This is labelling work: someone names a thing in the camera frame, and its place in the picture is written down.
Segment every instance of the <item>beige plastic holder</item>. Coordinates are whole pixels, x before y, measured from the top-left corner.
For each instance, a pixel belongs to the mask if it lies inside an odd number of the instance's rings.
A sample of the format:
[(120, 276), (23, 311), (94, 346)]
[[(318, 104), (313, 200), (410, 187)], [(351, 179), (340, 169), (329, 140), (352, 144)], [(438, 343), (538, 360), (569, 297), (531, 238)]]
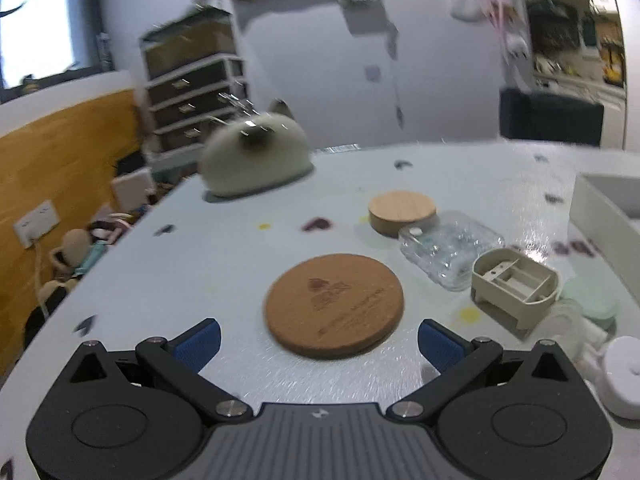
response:
[(494, 249), (474, 263), (471, 296), (488, 301), (517, 321), (518, 330), (535, 327), (556, 302), (560, 277), (553, 269), (513, 249)]

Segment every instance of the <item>clear plastic box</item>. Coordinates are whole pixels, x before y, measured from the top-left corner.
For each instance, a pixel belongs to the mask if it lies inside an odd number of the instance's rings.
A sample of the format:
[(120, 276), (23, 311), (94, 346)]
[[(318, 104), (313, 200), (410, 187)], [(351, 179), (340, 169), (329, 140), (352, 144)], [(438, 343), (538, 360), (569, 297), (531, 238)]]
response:
[(400, 250), (447, 290), (471, 286), (474, 261), (504, 238), (460, 211), (445, 211), (400, 229)]

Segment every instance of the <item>yellow stain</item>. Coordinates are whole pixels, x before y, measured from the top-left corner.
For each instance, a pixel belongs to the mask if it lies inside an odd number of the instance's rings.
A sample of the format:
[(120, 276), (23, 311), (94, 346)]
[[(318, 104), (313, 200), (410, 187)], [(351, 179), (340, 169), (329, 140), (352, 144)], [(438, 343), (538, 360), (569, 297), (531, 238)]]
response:
[(458, 319), (468, 325), (473, 325), (480, 321), (480, 311), (474, 306), (468, 306), (460, 310)]

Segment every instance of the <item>dark chair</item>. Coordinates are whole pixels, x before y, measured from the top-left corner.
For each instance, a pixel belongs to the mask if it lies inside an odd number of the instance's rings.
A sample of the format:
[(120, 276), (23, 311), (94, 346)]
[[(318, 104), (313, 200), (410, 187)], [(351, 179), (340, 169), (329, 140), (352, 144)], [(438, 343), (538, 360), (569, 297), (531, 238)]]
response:
[(604, 106), (547, 92), (500, 92), (500, 134), (507, 139), (552, 140), (599, 146)]

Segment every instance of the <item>wooden lid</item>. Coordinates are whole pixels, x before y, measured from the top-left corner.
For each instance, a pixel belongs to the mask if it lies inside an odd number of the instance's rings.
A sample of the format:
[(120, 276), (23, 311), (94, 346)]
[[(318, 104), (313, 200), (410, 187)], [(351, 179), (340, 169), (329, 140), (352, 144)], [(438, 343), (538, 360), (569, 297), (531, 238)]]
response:
[(377, 260), (319, 256), (289, 269), (264, 302), (267, 326), (298, 354), (353, 355), (390, 334), (402, 317), (402, 286)]
[(405, 225), (436, 213), (433, 200), (413, 191), (390, 191), (369, 202), (369, 223), (380, 234), (397, 237)]

